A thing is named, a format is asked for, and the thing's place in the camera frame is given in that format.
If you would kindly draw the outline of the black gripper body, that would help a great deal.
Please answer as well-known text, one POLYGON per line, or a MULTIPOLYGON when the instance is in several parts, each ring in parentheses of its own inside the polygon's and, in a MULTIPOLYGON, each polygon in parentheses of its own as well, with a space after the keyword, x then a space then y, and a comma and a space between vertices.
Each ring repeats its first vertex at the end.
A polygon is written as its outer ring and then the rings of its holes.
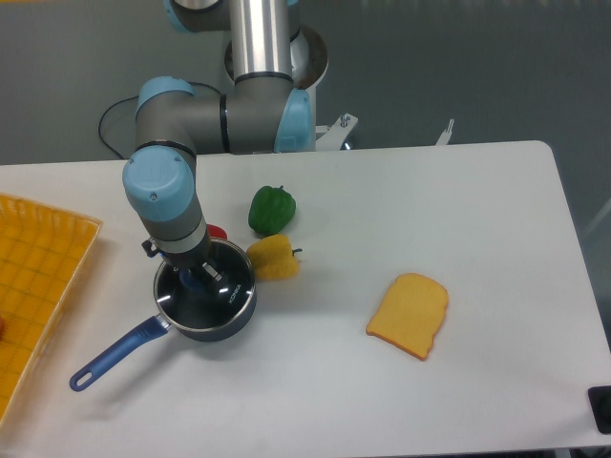
POLYGON ((203 265, 208 262, 211 250, 209 236, 204 236, 200 241, 188 239, 169 241, 150 237, 141 246, 149 258, 161 255, 172 267, 189 271, 200 281, 204 281, 207 277, 203 265))

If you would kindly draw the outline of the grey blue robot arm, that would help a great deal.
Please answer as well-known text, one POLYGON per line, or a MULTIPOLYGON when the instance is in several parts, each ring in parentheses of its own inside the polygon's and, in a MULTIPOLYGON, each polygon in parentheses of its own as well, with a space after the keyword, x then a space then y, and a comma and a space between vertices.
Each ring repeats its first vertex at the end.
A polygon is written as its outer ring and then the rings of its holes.
POLYGON ((159 254, 223 291, 227 274, 211 255, 196 191, 204 154, 287 153, 312 149, 315 122, 307 91, 295 86, 291 49, 301 35, 296 1, 167 1, 174 27, 230 31, 234 91, 197 95, 162 76, 140 89, 136 150, 123 169, 127 199, 159 254))

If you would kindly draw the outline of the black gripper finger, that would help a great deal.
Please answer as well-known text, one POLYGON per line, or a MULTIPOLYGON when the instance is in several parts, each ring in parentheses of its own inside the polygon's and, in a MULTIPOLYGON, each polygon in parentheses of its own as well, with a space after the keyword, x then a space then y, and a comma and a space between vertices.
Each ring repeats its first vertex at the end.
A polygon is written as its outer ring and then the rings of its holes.
POLYGON ((211 291, 223 292, 226 290, 227 277, 224 273, 220 273, 212 264, 204 262, 201 266, 201 272, 211 291))

